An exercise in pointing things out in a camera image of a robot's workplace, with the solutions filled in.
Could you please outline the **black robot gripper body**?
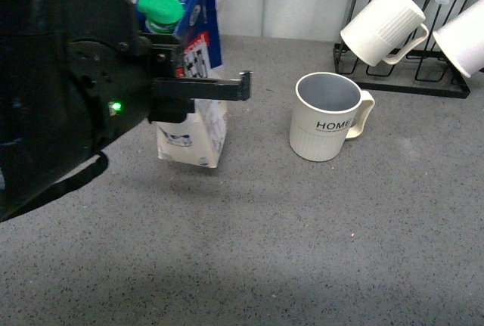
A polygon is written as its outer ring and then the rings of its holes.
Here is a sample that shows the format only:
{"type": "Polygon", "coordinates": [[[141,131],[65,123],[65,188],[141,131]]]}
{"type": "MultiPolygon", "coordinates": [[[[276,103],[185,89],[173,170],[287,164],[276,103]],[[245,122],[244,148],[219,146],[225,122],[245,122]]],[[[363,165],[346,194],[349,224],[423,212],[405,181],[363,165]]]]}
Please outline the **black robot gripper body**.
{"type": "Polygon", "coordinates": [[[194,110],[153,95],[175,78],[165,43],[140,31],[134,0],[1,0],[2,221],[89,183],[143,120],[194,110]]]}

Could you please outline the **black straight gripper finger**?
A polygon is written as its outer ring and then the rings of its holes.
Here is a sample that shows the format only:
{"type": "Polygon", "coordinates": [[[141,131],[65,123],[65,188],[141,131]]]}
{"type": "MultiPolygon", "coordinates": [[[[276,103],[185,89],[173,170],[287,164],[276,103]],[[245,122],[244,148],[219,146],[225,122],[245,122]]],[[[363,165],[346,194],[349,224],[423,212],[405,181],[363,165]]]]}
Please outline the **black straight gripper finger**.
{"type": "Polygon", "coordinates": [[[189,98],[220,101],[247,101],[253,72],[246,70],[238,79],[162,78],[154,81],[155,98],[189,98]]]}

